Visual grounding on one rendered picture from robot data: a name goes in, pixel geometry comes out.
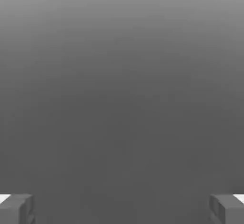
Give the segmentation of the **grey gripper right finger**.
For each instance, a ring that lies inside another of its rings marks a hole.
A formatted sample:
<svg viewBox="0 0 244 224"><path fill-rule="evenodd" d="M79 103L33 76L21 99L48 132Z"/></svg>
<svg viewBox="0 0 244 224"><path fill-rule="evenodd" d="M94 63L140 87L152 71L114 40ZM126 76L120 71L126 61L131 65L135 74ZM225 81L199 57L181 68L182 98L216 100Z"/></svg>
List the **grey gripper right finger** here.
<svg viewBox="0 0 244 224"><path fill-rule="evenodd" d="M210 224L244 224L244 194L209 196Z"/></svg>

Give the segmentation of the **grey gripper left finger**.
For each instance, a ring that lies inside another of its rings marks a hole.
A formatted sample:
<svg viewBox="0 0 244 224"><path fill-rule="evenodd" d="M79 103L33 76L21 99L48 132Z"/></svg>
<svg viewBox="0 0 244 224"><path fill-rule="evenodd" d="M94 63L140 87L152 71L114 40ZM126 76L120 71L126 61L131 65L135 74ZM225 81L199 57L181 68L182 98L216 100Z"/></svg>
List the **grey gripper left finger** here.
<svg viewBox="0 0 244 224"><path fill-rule="evenodd" d="M0 194L0 224L36 224L32 194Z"/></svg>

